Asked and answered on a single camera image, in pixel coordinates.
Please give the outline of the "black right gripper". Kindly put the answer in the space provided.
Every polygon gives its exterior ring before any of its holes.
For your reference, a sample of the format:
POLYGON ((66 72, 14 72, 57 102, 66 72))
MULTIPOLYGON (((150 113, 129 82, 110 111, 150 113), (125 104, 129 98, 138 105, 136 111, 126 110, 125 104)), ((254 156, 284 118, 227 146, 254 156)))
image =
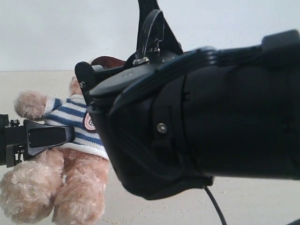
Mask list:
POLYGON ((89 112, 123 187, 147 200, 218 176, 298 180, 300 63, 164 53, 159 66, 89 112))

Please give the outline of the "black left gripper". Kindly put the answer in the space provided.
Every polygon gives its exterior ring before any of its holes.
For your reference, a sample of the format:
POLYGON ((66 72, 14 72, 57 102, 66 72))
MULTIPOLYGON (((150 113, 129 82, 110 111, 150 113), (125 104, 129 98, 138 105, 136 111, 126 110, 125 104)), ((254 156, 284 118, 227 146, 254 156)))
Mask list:
POLYGON ((14 167, 23 159, 32 159, 46 149, 71 143, 75 130, 68 126, 51 126, 24 120, 9 120, 8 114, 0 115, 0 165, 14 167))

